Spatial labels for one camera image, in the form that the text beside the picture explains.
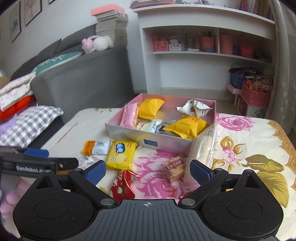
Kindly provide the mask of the grey sofa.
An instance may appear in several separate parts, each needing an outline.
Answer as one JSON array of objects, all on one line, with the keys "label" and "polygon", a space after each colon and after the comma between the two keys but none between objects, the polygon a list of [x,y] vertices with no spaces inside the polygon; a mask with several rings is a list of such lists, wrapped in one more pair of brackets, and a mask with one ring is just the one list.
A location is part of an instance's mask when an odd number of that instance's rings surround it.
[{"label": "grey sofa", "polygon": [[127,49],[83,53],[38,74],[32,89],[39,105],[62,109],[54,121],[59,127],[86,108],[121,108],[134,97]]}]

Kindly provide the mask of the blue storage bin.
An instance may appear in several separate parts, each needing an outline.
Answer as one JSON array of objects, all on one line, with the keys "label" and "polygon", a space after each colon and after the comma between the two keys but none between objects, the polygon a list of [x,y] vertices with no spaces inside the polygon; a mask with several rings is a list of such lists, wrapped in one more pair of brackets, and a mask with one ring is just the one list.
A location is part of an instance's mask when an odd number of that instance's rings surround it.
[{"label": "blue storage bin", "polygon": [[236,89],[242,89],[242,84],[245,80],[245,76],[239,76],[236,73],[230,73],[230,83]]}]

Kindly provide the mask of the checked grey pillow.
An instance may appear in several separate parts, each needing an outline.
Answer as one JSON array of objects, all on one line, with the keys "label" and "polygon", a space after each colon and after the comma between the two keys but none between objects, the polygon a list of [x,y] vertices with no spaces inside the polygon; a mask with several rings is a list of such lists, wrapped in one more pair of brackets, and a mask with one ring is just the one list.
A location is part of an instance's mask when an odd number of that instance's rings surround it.
[{"label": "checked grey pillow", "polygon": [[1,134],[1,146],[42,147],[63,123],[61,108],[33,106],[16,116],[16,122]]}]

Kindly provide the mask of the stack of grey books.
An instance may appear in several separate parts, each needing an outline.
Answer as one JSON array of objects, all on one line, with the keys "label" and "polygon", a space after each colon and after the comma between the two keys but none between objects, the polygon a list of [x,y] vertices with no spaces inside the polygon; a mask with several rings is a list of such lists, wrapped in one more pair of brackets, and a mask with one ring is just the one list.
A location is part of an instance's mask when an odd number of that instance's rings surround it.
[{"label": "stack of grey books", "polygon": [[97,20],[96,35],[109,36],[115,47],[127,47],[128,15],[124,8],[116,4],[107,4],[92,9],[91,15]]}]

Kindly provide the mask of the clear long snack bag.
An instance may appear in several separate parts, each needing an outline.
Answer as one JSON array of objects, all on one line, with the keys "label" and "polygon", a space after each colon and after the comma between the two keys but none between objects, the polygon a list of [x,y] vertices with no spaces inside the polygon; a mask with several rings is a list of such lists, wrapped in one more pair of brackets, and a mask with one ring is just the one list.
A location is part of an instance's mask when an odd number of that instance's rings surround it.
[{"label": "clear long snack bag", "polygon": [[189,151],[183,181],[184,187],[188,191],[192,191],[199,187],[199,183],[192,177],[190,173],[190,164],[193,160],[200,161],[204,165],[208,165],[213,158],[215,144],[217,140],[218,123],[215,121],[212,125],[205,128],[196,138],[193,139],[191,149]]}]

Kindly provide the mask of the white crumpled snack wrapper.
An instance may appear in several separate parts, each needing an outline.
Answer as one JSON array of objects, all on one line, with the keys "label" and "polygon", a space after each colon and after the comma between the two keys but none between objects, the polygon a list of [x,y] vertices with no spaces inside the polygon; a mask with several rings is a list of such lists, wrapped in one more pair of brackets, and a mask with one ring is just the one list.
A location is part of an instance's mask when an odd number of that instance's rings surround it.
[{"label": "white crumpled snack wrapper", "polygon": [[183,106],[181,107],[176,107],[177,111],[185,114],[185,115],[190,115],[194,116],[196,118],[201,118],[205,116],[209,111],[212,110],[209,106],[206,104],[197,101],[197,100],[189,100],[187,101]]}]

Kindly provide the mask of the red folded blanket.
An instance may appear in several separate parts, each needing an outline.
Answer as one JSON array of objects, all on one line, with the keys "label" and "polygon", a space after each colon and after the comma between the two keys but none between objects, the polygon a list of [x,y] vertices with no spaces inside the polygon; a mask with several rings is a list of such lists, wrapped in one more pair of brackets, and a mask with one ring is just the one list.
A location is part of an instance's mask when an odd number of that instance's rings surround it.
[{"label": "red folded blanket", "polygon": [[19,111],[22,111],[25,108],[27,108],[34,101],[35,101],[35,97],[33,95],[22,98],[21,100],[13,104],[11,107],[6,109],[5,111],[1,111],[0,121],[6,121],[10,119]]}]

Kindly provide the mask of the silver white small packet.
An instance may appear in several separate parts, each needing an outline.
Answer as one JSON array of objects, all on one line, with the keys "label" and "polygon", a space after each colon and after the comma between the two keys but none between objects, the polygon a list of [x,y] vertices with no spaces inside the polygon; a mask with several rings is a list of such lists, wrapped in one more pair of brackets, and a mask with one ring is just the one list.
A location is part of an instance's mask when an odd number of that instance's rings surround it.
[{"label": "silver white small packet", "polygon": [[92,149],[92,155],[107,155],[109,152],[111,140],[95,141]]}]

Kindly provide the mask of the pale yellow snack packet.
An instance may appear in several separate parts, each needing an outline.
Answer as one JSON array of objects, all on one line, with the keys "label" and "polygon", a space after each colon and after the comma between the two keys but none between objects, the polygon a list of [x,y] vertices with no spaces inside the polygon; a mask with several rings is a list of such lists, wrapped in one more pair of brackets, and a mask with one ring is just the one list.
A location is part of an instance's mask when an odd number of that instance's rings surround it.
[{"label": "pale yellow snack packet", "polygon": [[138,131],[155,133],[162,120],[140,120],[136,126]]}]

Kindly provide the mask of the orange yellow snack packet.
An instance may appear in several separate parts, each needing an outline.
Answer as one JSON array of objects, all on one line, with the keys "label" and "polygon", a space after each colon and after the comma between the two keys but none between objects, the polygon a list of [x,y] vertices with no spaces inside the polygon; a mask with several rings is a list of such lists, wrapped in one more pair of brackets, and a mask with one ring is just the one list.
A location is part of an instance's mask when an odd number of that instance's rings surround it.
[{"label": "orange yellow snack packet", "polygon": [[198,136],[198,134],[203,132],[203,130],[208,127],[209,124],[205,120],[188,115],[168,126],[165,126],[163,131],[170,132],[176,137],[193,140]]}]

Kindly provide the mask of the yellow pillow snack bag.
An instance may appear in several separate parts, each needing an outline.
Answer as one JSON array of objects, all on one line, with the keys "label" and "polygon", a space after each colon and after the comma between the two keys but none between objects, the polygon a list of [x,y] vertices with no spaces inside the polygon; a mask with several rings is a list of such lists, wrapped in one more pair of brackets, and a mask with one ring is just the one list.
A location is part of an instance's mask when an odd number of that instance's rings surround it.
[{"label": "yellow pillow snack bag", "polygon": [[143,120],[154,120],[157,112],[165,103],[162,99],[148,98],[138,106],[138,118]]}]

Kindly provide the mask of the small brown cookie packet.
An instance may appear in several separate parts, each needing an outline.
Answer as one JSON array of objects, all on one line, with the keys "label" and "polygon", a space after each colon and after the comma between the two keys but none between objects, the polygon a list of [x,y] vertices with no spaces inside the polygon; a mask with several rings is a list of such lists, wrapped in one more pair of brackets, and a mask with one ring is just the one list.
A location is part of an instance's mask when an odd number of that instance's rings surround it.
[{"label": "small brown cookie packet", "polygon": [[182,155],[176,156],[161,165],[162,173],[170,180],[175,182],[184,176],[186,158]]}]

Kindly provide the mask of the pink snack packet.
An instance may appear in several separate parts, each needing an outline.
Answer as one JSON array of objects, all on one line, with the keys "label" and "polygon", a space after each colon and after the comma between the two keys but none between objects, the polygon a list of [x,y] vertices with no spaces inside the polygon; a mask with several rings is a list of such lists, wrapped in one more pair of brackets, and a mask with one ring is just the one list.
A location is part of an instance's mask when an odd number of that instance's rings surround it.
[{"label": "pink snack packet", "polygon": [[125,128],[135,128],[137,126],[138,105],[136,103],[127,104],[123,108],[120,126]]}]

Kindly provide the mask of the yellow blue logo snack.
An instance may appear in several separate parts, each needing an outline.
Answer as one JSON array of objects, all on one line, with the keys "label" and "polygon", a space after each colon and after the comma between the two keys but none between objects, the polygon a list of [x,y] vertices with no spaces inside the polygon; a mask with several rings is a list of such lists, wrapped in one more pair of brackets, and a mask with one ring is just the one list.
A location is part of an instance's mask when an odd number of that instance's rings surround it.
[{"label": "yellow blue logo snack", "polygon": [[107,168],[133,171],[132,164],[137,147],[138,143],[135,141],[113,141],[107,155]]}]

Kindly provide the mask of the red small basket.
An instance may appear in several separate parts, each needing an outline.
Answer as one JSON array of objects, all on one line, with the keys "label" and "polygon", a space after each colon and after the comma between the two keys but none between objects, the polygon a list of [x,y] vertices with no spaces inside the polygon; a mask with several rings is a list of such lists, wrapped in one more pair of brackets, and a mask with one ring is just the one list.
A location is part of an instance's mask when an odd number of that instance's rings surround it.
[{"label": "red small basket", "polygon": [[240,46],[240,55],[246,58],[253,58],[253,48],[248,45]]}]

